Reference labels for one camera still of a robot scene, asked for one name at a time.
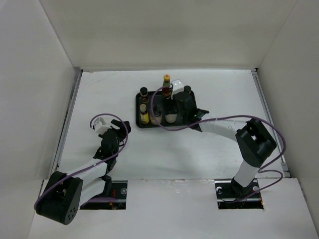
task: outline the bottle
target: bottle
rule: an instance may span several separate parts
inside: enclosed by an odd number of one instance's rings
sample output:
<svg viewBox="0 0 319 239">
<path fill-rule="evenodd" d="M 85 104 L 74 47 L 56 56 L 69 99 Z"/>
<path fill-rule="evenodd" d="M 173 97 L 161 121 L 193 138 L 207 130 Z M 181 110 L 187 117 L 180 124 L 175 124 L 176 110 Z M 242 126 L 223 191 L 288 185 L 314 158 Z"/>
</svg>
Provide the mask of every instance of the bottle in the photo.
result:
<svg viewBox="0 0 319 239">
<path fill-rule="evenodd" d="M 144 124 L 147 124 L 150 122 L 150 118 L 149 118 L 149 113 L 148 110 L 146 109 L 146 105 L 145 104 L 141 104 L 140 105 L 140 116 L 141 116 L 141 121 Z"/>
<path fill-rule="evenodd" d="M 143 104 L 146 104 L 148 101 L 149 101 L 149 98 L 148 98 L 148 89 L 146 87 L 142 87 L 140 89 L 140 94 L 141 94 L 141 97 L 142 97 L 142 103 Z"/>
<path fill-rule="evenodd" d="M 158 120 L 159 123 L 161 123 L 162 121 L 162 110 L 161 107 L 158 105 L 154 105 L 153 106 L 153 112 L 154 112 L 154 116 L 155 118 Z M 157 125 L 155 118 L 153 117 L 153 115 L 150 115 L 150 119 L 151 119 L 151 123 L 154 125 Z"/>
<path fill-rule="evenodd" d="M 164 75 L 163 86 L 169 86 L 169 85 L 170 85 L 170 75 L 166 74 Z M 162 94 L 165 98 L 169 98 L 171 94 L 171 88 L 166 87 L 162 89 Z"/>
</svg>

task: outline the bottle cap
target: bottle cap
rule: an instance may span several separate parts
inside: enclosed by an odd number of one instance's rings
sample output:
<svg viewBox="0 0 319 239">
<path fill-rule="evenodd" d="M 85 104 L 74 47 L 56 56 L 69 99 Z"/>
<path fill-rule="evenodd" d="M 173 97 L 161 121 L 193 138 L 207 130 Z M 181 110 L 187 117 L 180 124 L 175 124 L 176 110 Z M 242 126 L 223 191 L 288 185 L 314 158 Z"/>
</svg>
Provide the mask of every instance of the bottle cap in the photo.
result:
<svg viewBox="0 0 319 239">
<path fill-rule="evenodd" d="M 164 81 L 166 81 L 166 82 L 170 81 L 170 75 L 169 74 L 164 75 Z"/>
<path fill-rule="evenodd" d="M 141 112 L 145 112 L 146 111 L 146 105 L 145 104 L 141 104 L 140 105 L 140 110 L 141 110 Z"/>
<path fill-rule="evenodd" d="M 145 95 L 148 94 L 148 89 L 147 89 L 146 87 L 142 87 L 142 88 L 140 89 L 140 92 L 141 92 L 141 94 L 142 94 L 143 96 L 145 96 Z"/>
</svg>

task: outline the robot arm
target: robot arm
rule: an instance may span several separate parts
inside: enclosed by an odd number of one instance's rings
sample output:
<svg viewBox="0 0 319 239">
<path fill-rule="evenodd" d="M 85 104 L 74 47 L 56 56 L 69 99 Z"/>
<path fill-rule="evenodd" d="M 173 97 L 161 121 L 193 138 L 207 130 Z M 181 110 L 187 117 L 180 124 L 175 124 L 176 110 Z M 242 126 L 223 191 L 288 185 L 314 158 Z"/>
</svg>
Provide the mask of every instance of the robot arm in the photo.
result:
<svg viewBox="0 0 319 239">
<path fill-rule="evenodd" d="M 75 217 L 79 207 L 92 197 L 107 197 L 111 189 L 112 180 L 107 174 L 116 164 L 116 157 L 100 163 L 119 151 L 120 142 L 126 137 L 126 130 L 121 122 L 112 120 L 112 124 L 118 127 L 115 129 L 106 125 L 103 118 L 94 121 L 93 129 L 102 138 L 101 147 L 97 150 L 93 159 L 85 165 L 69 172 L 54 172 L 44 189 L 48 190 L 52 185 L 61 179 L 79 172 L 76 178 L 70 177 L 63 183 L 49 192 L 36 206 L 36 213 L 54 221 L 68 225 Z M 128 132 L 131 132 L 130 123 L 124 122 Z"/>
<path fill-rule="evenodd" d="M 181 91 L 180 81 L 172 82 L 172 97 L 185 124 L 189 125 L 205 119 L 214 118 L 208 111 L 198 109 L 194 99 L 188 92 Z M 277 147 L 275 140 L 269 134 L 261 121 L 251 119 L 248 122 L 239 120 L 212 120 L 201 122 L 193 127 L 200 132 L 215 133 L 238 143 L 243 162 L 232 179 L 231 188 L 242 197 L 247 194 L 249 185 L 254 180 L 260 167 Z"/>
</svg>

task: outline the small jar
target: small jar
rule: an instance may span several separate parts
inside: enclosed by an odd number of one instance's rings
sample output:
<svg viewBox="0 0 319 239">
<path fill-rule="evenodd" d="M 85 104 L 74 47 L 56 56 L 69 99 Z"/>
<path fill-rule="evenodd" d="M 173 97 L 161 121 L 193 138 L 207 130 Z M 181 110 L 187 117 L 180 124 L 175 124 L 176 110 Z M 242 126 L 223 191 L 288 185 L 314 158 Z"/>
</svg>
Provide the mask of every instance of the small jar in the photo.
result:
<svg viewBox="0 0 319 239">
<path fill-rule="evenodd" d="M 149 98 L 148 98 L 148 89 L 146 87 L 142 87 L 140 89 L 140 94 L 141 94 L 141 97 L 142 97 L 142 103 L 143 104 L 146 104 L 148 101 L 149 101 Z"/>
<path fill-rule="evenodd" d="M 177 119 L 177 105 L 171 99 L 167 99 L 164 104 L 165 120 L 167 123 L 175 123 Z"/>
<path fill-rule="evenodd" d="M 141 122 L 143 124 L 147 124 L 150 122 L 150 118 L 149 118 L 149 113 L 148 113 L 148 110 L 146 108 L 146 105 L 145 104 L 141 104 L 140 105 L 140 116 L 141 116 Z"/>
<path fill-rule="evenodd" d="M 154 105 L 153 106 L 153 111 L 154 111 L 154 116 L 155 118 L 158 120 L 159 123 L 161 123 L 162 121 L 162 109 L 160 106 L 158 105 Z M 154 125 L 157 125 L 155 118 L 153 117 L 153 115 L 150 115 L 150 119 L 151 119 L 151 123 Z"/>
</svg>

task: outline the bottle label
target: bottle label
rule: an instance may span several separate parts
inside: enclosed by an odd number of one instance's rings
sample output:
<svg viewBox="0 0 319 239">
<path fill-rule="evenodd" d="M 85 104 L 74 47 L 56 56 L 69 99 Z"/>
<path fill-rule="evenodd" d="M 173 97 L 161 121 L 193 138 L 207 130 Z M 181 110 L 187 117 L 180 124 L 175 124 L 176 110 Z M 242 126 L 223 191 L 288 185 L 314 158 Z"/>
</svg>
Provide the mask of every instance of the bottle label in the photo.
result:
<svg viewBox="0 0 319 239">
<path fill-rule="evenodd" d="M 141 121 L 142 123 L 150 122 L 149 114 L 146 114 L 146 115 L 141 114 Z"/>
<path fill-rule="evenodd" d="M 170 88 L 164 88 L 164 89 L 162 89 L 162 93 L 163 93 L 163 96 L 169 97 L 170 94 L 171 94 L 171 89 Z"/>
</svg>

